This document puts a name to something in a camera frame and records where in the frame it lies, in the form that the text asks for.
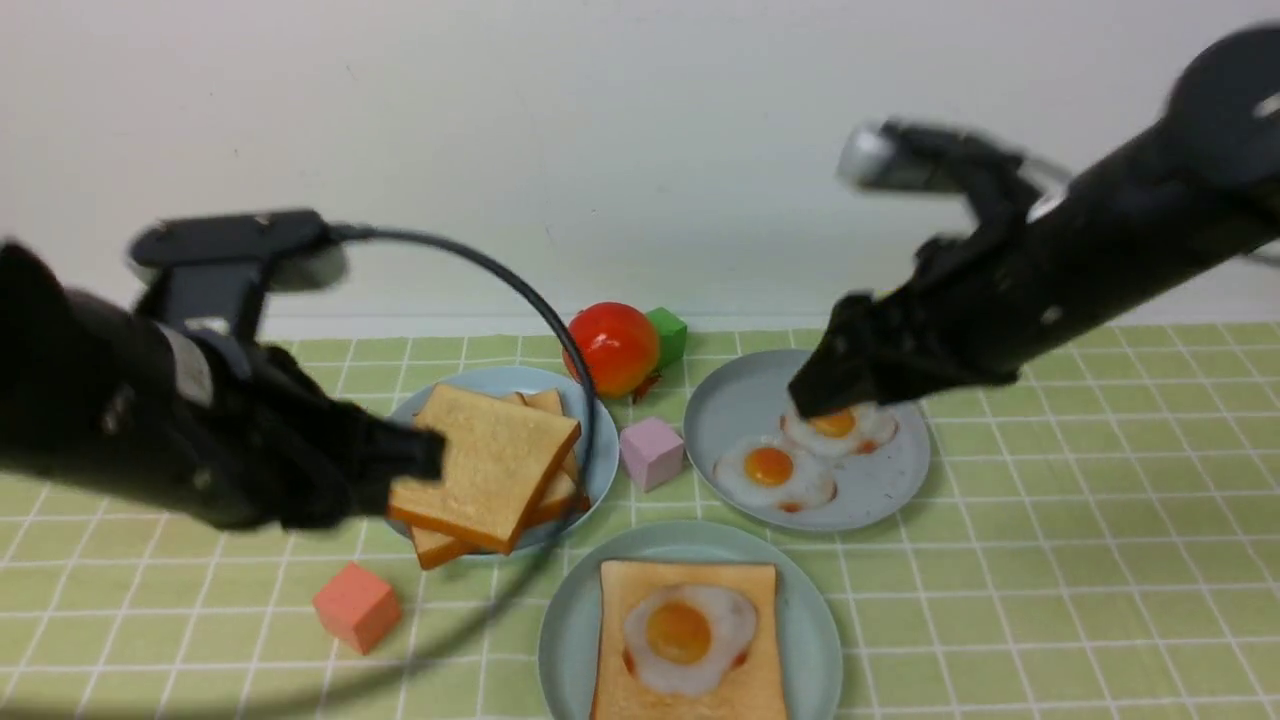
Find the table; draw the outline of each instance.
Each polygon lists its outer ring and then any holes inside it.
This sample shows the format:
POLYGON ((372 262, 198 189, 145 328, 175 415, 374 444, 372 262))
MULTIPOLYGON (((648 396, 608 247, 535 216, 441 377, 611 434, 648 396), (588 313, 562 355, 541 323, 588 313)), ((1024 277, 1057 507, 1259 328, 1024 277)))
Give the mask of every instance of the table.
MULTIPOLYGON (((694 333, 620 424, 678 424, 724 361, 810 329, 694 333)), ((549 337, 285 343, 328 391, 378 413, 458 370, 563 372, 549 337)), ((511 612, 426 674, 298 716, 541 717, 534 653, 563 573, 627 528, 701 518, 782 547, 827 596, 846 650, 841 717, 1253 719, 1280 712, 1280 329, 1100 329, 1025 383, 925 404, 920 496, 841 536, 769 530, 686 470, 620 477, 511 612)), ((87 710, 252 705, 393 665, 483 609, 521 561, 421 573, 378 521, 324 536, 216 534, 119 501, 0 482, 0 688, 87 710), (311 594, 358 559, 406 603, 369 657, 330 641, 311 594)))

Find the gray plate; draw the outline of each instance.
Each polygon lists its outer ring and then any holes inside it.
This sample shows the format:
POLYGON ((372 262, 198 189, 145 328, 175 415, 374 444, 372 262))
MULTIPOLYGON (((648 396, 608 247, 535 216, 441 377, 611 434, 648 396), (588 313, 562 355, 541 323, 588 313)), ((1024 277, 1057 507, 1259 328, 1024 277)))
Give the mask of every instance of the gray plate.
MULTIPOLYGON (((466 373, 458 373, 457 375, 445 378, 440 382, 461 387, 463 389, 471 389, 499 397, 503 395, 511 395, 512 392, 532 395, 544 389, 556 388, 561 393, 561 401, 564 404, 566 415, 581 420, 586 414, 586 393, 582 392, 582 386, 570 378, 566 378, 564 375, 557 375, 556 373, 540 370, 538 368, 522 368, 518 365, 480 368, 466 373)), ((422 405, 426 404, 426 398, 431 396, 431 389, 434 387, 435 386, 428 386, 415 392, 412 397, 402 402, 401 406, 392 413, 390 419, 406 424, 412 423, 413 414, 422 409, 422 405)), ((582 452, 586 450, 586 437, 584 436, 580 438, 573 448, 577 451, 577 456, 582 457, 582 452)), ((591 468, 584 478, 584 482, 586 483, 586 496, 591 498, 591 507, 586 512, 575 518, 566 532, 572 530, 588 515, 595 512, 595 509, 600 505, 600 498, 609 492, 609 486, 613 484, 613 478, 618 474, 618 427, 613 424, 613 418, 604 407, 604 404, 599 400, 595 401, 595 447, 591 455, 591 468)), ((390 525, 397 533, 406 537, 408 536, 403 524, 396 520, 388 520, 387 524, 390 525)), ((522 550, 541 544, 548 541, 554 532, 556 523, 547 523, 538 525, 536 528, 529 528, 521 533, 520 543, 516 546, 516 551, 512 552, 512 555, 517 555, 522 550)), ((490 553, 472 553, 472 556, 488 555, 490 553)))
POLYGON ((831 720, 840 705, 844 653, 822 593, 780 550, 727 525, 654 523, 593 550, 561 583, 538 638, 538 678, 556 720, 588 720, 600 652, 600 562, 771 562, 778 569, 778 651, 788 720, 831 720))
POLYGON ((877 523, 906 505, 929 471, 929 432, 911 404, 895 405, 897 436, 873 455, 852 456, 836 466, 836 500, 823 507, 788 514, 745 507, 722 492, 712 475, 716 460, 746 436, 780 436, 778 416, 787 406, 787 382, 809 357, 804 350, 771 350, 732 360, 710 374, 685 410, 685 448, 704 480, 726 503, 765 523, 801 532, 852 530, 877 523))

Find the red tomato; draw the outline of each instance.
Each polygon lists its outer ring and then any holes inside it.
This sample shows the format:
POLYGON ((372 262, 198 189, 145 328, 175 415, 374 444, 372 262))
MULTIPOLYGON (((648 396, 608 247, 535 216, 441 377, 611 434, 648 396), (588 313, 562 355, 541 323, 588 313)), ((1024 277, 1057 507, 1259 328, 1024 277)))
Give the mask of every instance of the red tomato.
MULTIPOLYGON (((570 320, 568 332, 582 350, 600 397, 631 395, 658 366, 658 331, 644 313, 630 305, 596 302, 570 320)), ((581 382, 568 354, 564 366, 581 382)))

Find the white wall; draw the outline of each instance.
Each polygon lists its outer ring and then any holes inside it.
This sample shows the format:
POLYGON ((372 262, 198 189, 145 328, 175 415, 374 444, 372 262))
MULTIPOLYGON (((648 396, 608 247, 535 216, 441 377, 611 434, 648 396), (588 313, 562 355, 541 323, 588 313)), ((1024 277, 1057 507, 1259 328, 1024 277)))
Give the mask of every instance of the white wall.
MULTIPOLYGON (((474 243, 566 311, 618 299, 822 316, 850 287, 899 283, 923 240, 966 223, 957 205, 842 190, 832 172, 852 126, 973 123, 1079 168, 1149 123, 1196 53, 1268 10, 9 0, 0 231, 115 301, 138 290, 122 252, 155 218, 310 205, 474 243)), ((353 265, 340 290, 282 300, 274 318, 351 332, 333 319, 361 316, 375 333, 527 319, 494 281, 426 251, 370 247, 353 265)), ((1274 315, 1272 273, 1233 263, 1144 316, 1274 315)))

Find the pink cube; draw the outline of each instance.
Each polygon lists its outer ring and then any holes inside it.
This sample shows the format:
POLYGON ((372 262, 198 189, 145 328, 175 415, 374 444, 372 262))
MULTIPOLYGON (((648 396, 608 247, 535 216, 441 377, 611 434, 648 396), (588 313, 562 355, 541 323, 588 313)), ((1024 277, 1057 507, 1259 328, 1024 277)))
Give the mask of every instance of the pink cube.
POLYGON ((631 482, 649 492, 685 466, 685 441, 659 418, 646 418, 622 430, 622 461, 631 482))

